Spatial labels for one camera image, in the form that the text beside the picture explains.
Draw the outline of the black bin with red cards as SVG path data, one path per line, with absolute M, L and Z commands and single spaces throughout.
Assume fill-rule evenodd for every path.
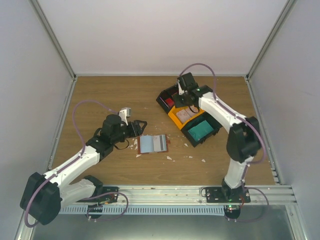
M 172 109 L 172 107 L 168 107 L 168 105 L 165 103 L 165 99 L 172 99 L 174 101 L 173 96 L 179 92 L 178 86 L 173 85 L 163 91 L 160 92 L 158 97 L 156 98 L 156 102 L 161 106 L 161 108 L 164 110 L 166 114 L 169 113 L 169 111 Z

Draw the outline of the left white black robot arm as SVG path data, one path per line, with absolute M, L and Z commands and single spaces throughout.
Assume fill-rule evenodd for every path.
M 108 200 L 114 201 L 117 192 L 106 192 L 104 184 L 92 175 L 76 183 L 73 181 L 117 149 L 118 143 L 141 136 L 147 124 L 143 120 L 125 122 L 120 115 L 110 114 L 73 157 L 44 174 L 33 173 L 27 180 L 20 201 L 20 207 L 25 211 L 25 225 L 29 228 L 38 223 L 47 225 L 61 209 L 76 202 L 92 201 L 99 205 Z M 35 223 L 30 223 L 29 217 L 33 217 Z

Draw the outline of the brown leather card holder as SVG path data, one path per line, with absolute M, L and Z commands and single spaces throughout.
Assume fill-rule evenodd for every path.
M 142 135 L 137 138 L 137 153 L 140 155 L 166 153 L 169 151 L 170 143 L 166 134 Z

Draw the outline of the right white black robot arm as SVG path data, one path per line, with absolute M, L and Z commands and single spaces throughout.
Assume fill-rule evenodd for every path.
M 226 151 L 230 157 L 227 174 L 221 183 L 221 196 L 234 202 L 244 191 L 245 175 L 258 151 L 263 147 L 258 120 L 234 111 L 213 89 L 199 86 L 189 72 L 177 78 L 177 107 L 200 108 L 211 115 L 228 133 Z

